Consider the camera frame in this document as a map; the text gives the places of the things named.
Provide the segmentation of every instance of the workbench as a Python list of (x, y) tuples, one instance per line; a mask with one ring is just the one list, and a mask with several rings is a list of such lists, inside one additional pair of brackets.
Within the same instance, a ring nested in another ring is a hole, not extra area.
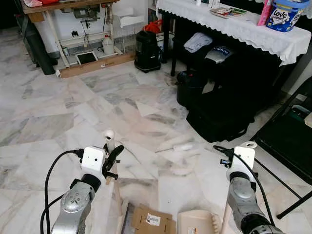
[[(57, 71), (57, 75), (60, 75), (62, 78), (67, 78), (70, 76), (79, 75), (82, 73), (91, 72), (91, 71), (98, 70), (98, 69), (103, 69), (104, 67), (107, 67), (107, 66), (112, 66), (115, 64), (131, 61), (134, 59), (134, 55), (133, 54), (123, 55), (122, 52), (118, 48), (114, 47), (116, 53), (112, 55), (105, 55), (105, 56), (98, 58), (99, 59), (98, 61), (71, 67), (71, 65), (73, 64), (69, 63), (66, 55), (63, 52), (63, 47), (73, 45), (73, 44), (78, 44), (81, 42), (83, 37), (75, 37), (75, 38), (70, 38), (70, 39), (59, 40), (57, 32), (55, 30), (53, 20), (52, 20), (51, 12), (54, 10), (63, 9), (63, 8), (84, 7), (88, 5), (96, 5), (96, 4), (101, 4), (101, 3), (107, 4), (112, 9), (113, 3), (117, 1), (119, 0), (77, 0), (77, 1), (64, 2), (64, 3), (57, 2), (57, 3), (46, 4), (46, 5), (37, 6), (37, 7), (28, 7), (24, 3), (24, 1), (21, 0), (21, 4), (22, 4), (24, 13), (28, 15), (31, 22), (41, 22), (41, 21), (44, 21), (45, 18), (48, 21), (51, 32), (57, 44), (60, 57), (62, 58), (64, 65), (66, 67), (65, 69)], [(110, 12), (109, 16), (112, 19), (113, 12), (112, 10), (110, 10), (109, 12)], [(99, 32), (99, 33), (94, 33), (94, 34), (88, 34), (87, 37), (89, 41), (93, 41), (93, 40), (101, 40), (105, 37), (105, 35), (109, 35), (110, 38), (112, 39), (114, 38), (112, 23), (110, 23), (109, 32)]]
[(23, 6), (24, 13), (27, 14), (31, 22), (34, 23), (34, 22), (44, 21), (43, 12), (46, 12), (46, 11), (59, 10), (63, 8), (83, 7), (87, 5), (95, 5), (95, 4), (101, 4), (101, 3), (113, 3), (117, 1), (119, 0), (79, 0), (79, 1), (64, 2), (64, 3), (56, 2), (56, 3), (47, 4), (43, 6), (28, 7), (24, 3), (24, 1), (21, 0), (21, 4)]

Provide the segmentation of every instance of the black vacuum cleaner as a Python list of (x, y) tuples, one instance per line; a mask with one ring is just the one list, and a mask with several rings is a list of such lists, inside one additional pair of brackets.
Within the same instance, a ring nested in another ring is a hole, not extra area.
[(136, 59), (137, 69), (147, 73), (159, 70), (162, 50), (158, 47), (156, 34), (153, 32), (140, 31), (136, 35)]

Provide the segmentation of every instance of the white bottle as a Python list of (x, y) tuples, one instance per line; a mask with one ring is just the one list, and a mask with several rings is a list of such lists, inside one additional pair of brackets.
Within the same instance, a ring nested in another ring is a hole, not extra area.
[(102, 42), (103, 50), (106, 55), (111, 55), (114, 53), (114, 44), (112, 40), (109, 38), (109, 35), (105, 35), (105, 38)]

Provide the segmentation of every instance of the barcode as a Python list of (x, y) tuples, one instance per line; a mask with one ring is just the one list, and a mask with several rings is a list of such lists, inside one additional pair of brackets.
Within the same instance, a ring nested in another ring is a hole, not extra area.
[(153, 226), (160, 225), (160, 217), (151, 215), (150, 213), (147, 214), (146, 222)]

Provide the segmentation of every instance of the cardboard box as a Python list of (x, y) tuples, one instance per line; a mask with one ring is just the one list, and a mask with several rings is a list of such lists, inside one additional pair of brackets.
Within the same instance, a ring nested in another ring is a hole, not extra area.
[(135, 208), (131, 226), (136, 234), (176, 234), (176, 222), (171, 214), (151, 210), (143, 204)]

